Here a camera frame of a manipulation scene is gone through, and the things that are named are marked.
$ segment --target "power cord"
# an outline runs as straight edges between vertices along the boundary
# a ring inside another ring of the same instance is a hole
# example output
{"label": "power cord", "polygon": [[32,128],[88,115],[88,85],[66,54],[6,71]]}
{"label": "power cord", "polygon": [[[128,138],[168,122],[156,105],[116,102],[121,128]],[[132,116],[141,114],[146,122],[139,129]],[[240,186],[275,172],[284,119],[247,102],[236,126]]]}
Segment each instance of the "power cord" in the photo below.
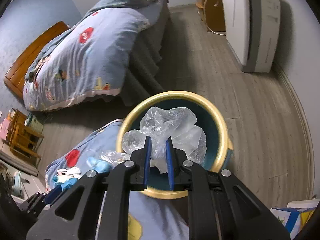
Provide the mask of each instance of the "power cord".
{"label": "power cord", "polygon": [[[204,16],[204,22],[205,22],[205,25],[207,26],[207,28],[214,34],[217,34],[217,35],[221,35],[221,36],[226,36],[225,34],[221,34],[221,33],[216,33],[214,32],[213,30],[210,29],[210,27],[207,25],[207,22],[205,20],[205,5],[207,3],[207,0],[204,0],[204,4],[203,4],[203,16]],[[216,7],[217,5],[219,4],[219,0],[217,0],[216,4],[214,5],[214,7]]]}

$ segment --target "gray wood plank floor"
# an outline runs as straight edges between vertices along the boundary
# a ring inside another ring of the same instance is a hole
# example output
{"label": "gray wood plank floor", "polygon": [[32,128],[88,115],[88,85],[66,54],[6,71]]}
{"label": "gray wood plank floor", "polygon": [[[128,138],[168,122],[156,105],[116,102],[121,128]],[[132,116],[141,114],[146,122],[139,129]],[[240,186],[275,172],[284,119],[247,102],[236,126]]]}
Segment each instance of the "gray wood plank floor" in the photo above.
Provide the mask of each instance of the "gray wood plank floor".
{"label": "gray wood plank floor", "polygon": [[[224,36],[208,33],[195,6],[171,8],[157,79],[166,90],[187,90],[220,110],[234,143],[228,168],[268,207],[308,197],[310,167],[297,111],[271,73],[242,73]],[[39,171],[90,132],[132,109],[120,99],[52,112],[44,125]]]}

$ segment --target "wooden headboard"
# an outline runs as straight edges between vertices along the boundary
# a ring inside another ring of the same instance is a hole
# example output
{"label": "wooden headboard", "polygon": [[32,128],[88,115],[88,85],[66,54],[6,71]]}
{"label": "wooden headboard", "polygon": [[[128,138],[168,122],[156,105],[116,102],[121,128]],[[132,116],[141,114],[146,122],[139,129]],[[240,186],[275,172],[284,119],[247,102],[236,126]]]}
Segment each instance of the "wooden headboard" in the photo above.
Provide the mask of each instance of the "wooden headboard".
{"label": "wooden headboard", "polygon": [[19,98],[23,99],[24,76],[41,49],[67,29],[68,26],[61,21],[46,30],[22,52],[5,74],[4,83]]}

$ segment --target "silver screw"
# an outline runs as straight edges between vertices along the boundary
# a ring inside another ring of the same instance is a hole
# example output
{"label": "silver screw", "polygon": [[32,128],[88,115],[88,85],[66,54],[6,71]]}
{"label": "silver screw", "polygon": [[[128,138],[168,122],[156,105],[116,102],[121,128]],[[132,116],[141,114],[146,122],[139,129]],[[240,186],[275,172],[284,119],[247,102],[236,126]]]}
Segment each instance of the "silver screw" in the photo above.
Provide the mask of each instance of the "silver screw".
{"label": "silver screw", "polygon": [[186,167],[191,167],[193,165],[193,162],[192,161],[189,161],[189,160],[186,160],[186,161],[183,161],[182,163],[184,166]]}
{"label": "silver screw", "polygon": [[134,161],[126,161],[125,163],[124,163],[124,166],[126,166],[126,167],[132,167],[134,165]]}
{"label": "silver screw", "polygon": [[97,172],[95,170],[91,170],[86,173],[87,177],[89,178],[93,178],[94,176],[96,176],[96,174]]}
{"label": "silver screw", "polygon": [[229,171],[229,170],[222,170],[222,171],[221,171],[221,174],[222,174],[222,176],[229,177],[229,176],[231,175],[231,171]]}

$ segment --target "red circle print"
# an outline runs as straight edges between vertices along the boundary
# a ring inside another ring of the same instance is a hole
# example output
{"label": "red circle print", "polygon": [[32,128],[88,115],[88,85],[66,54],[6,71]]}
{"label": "red circle print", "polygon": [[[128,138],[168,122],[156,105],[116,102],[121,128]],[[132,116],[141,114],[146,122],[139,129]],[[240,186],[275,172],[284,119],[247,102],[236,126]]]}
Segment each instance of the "red circle print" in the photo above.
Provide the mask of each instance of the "red circle print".
{"label": "red circle print", "polygon": [[79,42],[85,43],[91,37],[93,30],[92,27],[85,29],[79,36]]}

